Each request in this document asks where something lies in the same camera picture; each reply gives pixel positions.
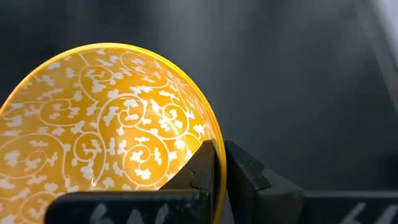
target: ceramic bowl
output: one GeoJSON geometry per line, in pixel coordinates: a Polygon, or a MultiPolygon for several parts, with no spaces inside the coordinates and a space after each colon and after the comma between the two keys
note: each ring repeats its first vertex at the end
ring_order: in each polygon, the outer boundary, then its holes
{"type": "Polygon", "coordinates": [[[91,44],[31,72],[0,110],[1,223],[42,223],[67,192],[157,190],[204,140],[226,160],[203,93],[176,65],[146,49],[91,44]]]}

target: bowl rim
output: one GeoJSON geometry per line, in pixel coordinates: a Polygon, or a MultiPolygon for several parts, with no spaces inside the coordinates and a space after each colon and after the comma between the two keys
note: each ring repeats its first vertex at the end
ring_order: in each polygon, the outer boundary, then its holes
{"type": "Polygon", "coordinates": [[[4,114],[4,110],[5,110],[5,106],[8,105],[11,101],[11,99],[13,98],[13,96],[19,91],[19,89],[26,83],[28,82],[28,80],[30,79],[31,76],[33,76],[35,73],[37,73],[38,71],[42,70],[43,68],[49,66],[50,64],[53,64],[54,62],[65,58],[71,54],[77,54],[79,52],[82,51],[86,51],[86,50],[92,50],[92,49],[98,49],[98,48],[120,48],[120,49],[127,49],[127,50],[132,50],[134,52],[139,52],[142,54],[146,54],[148,56],[151,56],[152,58],[159,60],[163,63],[165,63],[167,66],[171,67],[172,69],[174,69],[178,75],[185,81],[188,83],[188,85],[193,89],[193,91],[195,92],[195,94],[197,95],[197,97],[199,97],[200,101],[203,103],[203,106],[206,109],[206,112],[208,113],[208,116],[211,120],[211,124],[213,125],[214,129],[215,129],[215,134],[216,134],[216,138],[219,140],[217,141],[217,144],[215,145],[216,147],[216,152],[217,152],[217,157],[218,157],[218,164],[220,167],[220,187],[218,189],[218,198],[216,198],[216,210],[215,210],[215,215],[214,215],[214,223],[219,223],[221,220],[221,213],[223,211],[223,205],[224,205],[224,198],[225,198],[225,193],[226,193],[226,154],[225,154],[225,147],[224,147],[224,140],[223,140],[223,136],[221,133],[221,129],[220,126],[217,122],[216,116],[208,102],[208,100],[206,99],[206,97],[204,96],[204,94],[201,92],[201,90],[199,89],[199,87],[193,82],[193,80],[178,66],[176,66],[176,64],[174,64],[173,62],[171,62],[170,60],[164,58],[163,56],[147,50],[147,49],[143,49],[141,47],[137,47],[134,45],[129,45],[129,44],[120,44],[120,43],[112,43],[112,42],[106,42],[106,43],[97,43],[97,44],[88,44],[88,45],[82,45],[79,47],[75,47],[72,48],[70,50],[64,51],[50,59],[48,59],[47,61],[45,61],[44,63],[42,63],[41,65],[39,65],[37,68],[33,69],[33,71],[31,71],[25,78],[22,79],[22,81],[15,87],[15,89],[13,89],[13,91],[11,92],[11,94],[7,97],[7,99],[5,100],[5,102],[3,103],[3,105],[0,108],[0,116],[2,116],[2,114],[4,114]]]}

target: yellow bowl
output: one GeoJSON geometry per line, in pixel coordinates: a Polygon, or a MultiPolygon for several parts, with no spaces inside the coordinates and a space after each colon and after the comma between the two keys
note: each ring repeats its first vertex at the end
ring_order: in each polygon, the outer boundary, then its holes
{"type": "Polygon", "coordinates": [[[226,188],[223,138],[203,93],[176,65],[126,44],[91,44],[31,72],[0,110],[0,221],[42,223],[59,195],[156,190],[214,139],[215,223],[226,188]]]}

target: bowl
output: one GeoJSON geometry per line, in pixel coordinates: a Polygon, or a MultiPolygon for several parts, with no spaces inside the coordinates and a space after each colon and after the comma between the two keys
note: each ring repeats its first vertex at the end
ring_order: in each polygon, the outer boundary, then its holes
{"type": "Polygon", "coordinates": [[[126,44],[91,44],[46,61],[0,110],[0,220],[42,223],[68,192],[157,190],[212,139],[226,188],[223,138],[203,93],[176,65],[126,44]]]}

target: dark gray background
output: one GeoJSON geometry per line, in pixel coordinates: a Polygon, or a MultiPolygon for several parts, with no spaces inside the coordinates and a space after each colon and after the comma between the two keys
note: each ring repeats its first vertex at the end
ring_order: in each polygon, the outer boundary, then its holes
{"type": "Polygon", "coordinates": [[[64,50],[128,43],[185,70],[224,137],[296,184],[398,188],[398,116],[349,0],[2,0],[0,40],[1,101],[64,50]]]}

